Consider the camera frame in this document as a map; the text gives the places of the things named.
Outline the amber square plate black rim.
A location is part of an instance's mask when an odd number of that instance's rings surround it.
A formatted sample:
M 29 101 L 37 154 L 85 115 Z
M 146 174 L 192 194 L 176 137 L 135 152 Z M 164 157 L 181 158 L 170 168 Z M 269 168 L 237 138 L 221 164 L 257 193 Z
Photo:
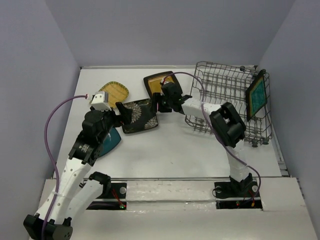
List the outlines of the amber square plate black rim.
M 163 94 L 162 89 L 161 89 L 162 85 L 160 84 L 161 80 L 164 77 L 166 77 L 172 73 L 173 73 L 172 71 L 160 72 L 160 73 L 146 76 L 143 78 L 143 82 L 144 82 L 146 91 L 149 95 L 149 104 L 150 105 L 152 105 L 151 98 L 153 96 L 153 93 L 160 93 L 161 95 Z M 168 76 L 166 81 L 173 82 L 181 88 L 180 83 L 175 75 Z

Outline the black floral square plate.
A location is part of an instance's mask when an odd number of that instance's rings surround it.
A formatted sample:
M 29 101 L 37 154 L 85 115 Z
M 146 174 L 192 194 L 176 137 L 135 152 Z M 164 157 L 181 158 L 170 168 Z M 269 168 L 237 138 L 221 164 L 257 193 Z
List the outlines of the black floral square plate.
M 151 111 L 152 101 L 150 98 L 127 102 L 123 105 L 132 110 L 131 123 L 122 126 L 124 134 L 135 134 L 158 127 L 157 115 Z

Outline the yellow green striped plate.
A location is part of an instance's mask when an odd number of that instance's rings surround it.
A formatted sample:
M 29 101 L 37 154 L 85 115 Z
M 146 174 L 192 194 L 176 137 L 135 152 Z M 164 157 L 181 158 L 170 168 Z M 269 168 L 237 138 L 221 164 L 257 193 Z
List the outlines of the yellow green striped plate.
M 129 90 L 117 81 L 110 81 L 101 87 L 98 92 L 108 93 L 108 104 L 111 108 L 116 108 L 116 103 L 123 103 L 129 96 Z

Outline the dark teal blue plate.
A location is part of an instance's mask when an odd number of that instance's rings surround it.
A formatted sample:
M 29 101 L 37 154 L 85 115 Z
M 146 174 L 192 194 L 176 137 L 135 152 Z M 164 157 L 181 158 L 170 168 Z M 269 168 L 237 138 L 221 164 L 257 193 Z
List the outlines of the dark teal blue plate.
M 122 138 L 116 128 L 112 128 L 103 142 L 102 151 L 99 153 L 99 158 L 111 152 L 116 148 L 119 143 L 122 141 Z

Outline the teal square plate black rim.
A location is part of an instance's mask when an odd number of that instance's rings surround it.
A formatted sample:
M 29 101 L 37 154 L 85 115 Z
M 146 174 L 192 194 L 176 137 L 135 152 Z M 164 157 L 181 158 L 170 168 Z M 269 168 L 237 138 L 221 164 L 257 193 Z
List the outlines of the teal square plate black rim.
M 265 72 L 261 70 L 245 91 L 246 120 L 248 122 L 268 102 L 264 75 Z

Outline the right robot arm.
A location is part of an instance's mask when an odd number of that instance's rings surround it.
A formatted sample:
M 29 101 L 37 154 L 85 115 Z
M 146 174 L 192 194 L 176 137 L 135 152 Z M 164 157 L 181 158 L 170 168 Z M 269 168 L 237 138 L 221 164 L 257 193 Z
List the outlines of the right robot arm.
M 246 125 L 235 107 L 226 102 L 222 105 L 207 103 L 191 95 L 183 95 L 173 82 L 161 85 L 161 91 L 151 98 L 153 112 L 177 112 L 186 116 L 204 119 L 218 142 L 224 147 L 229 163 L 229 181 L 215 184 L 218 199 L 254 199 L 259 193 L 261 182 L 254 181 L 253 167 L 245 160 L 244 138 Z

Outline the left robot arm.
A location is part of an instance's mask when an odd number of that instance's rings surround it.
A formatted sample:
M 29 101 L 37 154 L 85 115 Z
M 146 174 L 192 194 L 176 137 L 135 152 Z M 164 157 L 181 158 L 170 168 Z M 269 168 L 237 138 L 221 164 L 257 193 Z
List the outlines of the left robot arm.
M 86 174 L 94 166 L 103 150 L 103 144 L 113 127 L 128 125 L 132 121 L 132 110 L 121 102 L 116 103 L 119 114 L 103 106 L 98 109 L 93 103 L 82 122 L 62 174 L 42 206 L 33 215 L 27 215 L 23 225 L 33 240 L 69 240 L 73 225 L 97 197 L 110 194 L 111 178 L 94 172 L 88 183 L 80 187 Z

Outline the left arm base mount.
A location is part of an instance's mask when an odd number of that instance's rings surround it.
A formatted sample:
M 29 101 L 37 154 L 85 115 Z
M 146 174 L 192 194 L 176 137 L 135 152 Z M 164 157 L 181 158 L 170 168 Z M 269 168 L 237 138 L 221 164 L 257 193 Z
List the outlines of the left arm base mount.
M 87 210 L 124 211 L 127 209 L 126 195 L 127 183 L 111 183 L 111 187 L 104 187 L 102 194 L 87 207 Z

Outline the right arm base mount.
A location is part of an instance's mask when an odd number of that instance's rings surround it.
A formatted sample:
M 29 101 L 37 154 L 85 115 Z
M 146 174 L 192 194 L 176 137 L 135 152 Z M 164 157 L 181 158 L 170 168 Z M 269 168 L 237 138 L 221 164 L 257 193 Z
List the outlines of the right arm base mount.
M 262 201 L 256 181 L 251 182 L 244 190 L 231 188 L 228 181 L 218 181 L 214 183 L 212 195 L 216 199 L 218 210 L 238 210 L 238 209 L 263 209 Z

